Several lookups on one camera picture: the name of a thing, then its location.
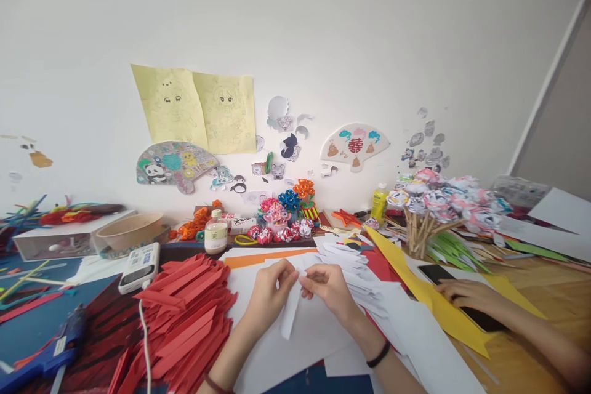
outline wooden table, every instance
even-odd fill
[[[590,351],[591,274],[539,258],[511,263],[522,269],[494,266],[491,270],[505,275],[556,328]],[[487,343],[490,360],[472,352],[499,385],[486,375],[460,342],[450,339],[488,393],[568,392],[566,384],[544,357],[515,334],[501,333]]]

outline white bottle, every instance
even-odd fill
[[[221,216],[222,210],[214,209],[205,225],[205,252],[210,255],[223,252],[228,245],[228,224]]]

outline orange paper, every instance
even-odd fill
[[[318,250],[316,248],[301,248],[294,249],[293,251],[269,252],[268,254],[245,255],[243,257],[228,257],[225,259],[225,265],[230,267],[230,269],[238,269],[265,263],[265,260],[267,259],[282,259],[283,257],[293,257],[308,252],[318,252]]]

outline smartphone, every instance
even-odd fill
[[[425,277],[427,277],[436,285],[439,285],[440,281],[444,279],[456,279],[452,276],[452,274],[448,273],[443,267],[439,265],[423,265],[419,266],[418,268],[425,275]],[[461,307],[460,309],[470,318],[470,320],[476,324],[476,326],[478,326],[484,332],[504,331],[507,329],[507,327],[501,322],[495,320],[482,311],[467,307]]]

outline bracelet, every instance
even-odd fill
[[[370,368],[375,368],[377,365],[380,364],[380,362],[384,359],[384,357],[386,357],[386,354],[388,353],[388,351],[390,351],[390,346],[392,346],[390,344],[389,341],[386,340],[386,343],[384,344],[384,347],[382,348],[382,351],[380,351],[380,355],[376,358],[374,358],[373,360],[370,360],[367,362],[368,366]]]
[[[226,391],[221,389],[217,383],[209,378],[209,374],[204,373],[203,379],[209,385],[209,387],[213,389],[213,391],[217,392],[217,394],[234,394],[234,391]]]

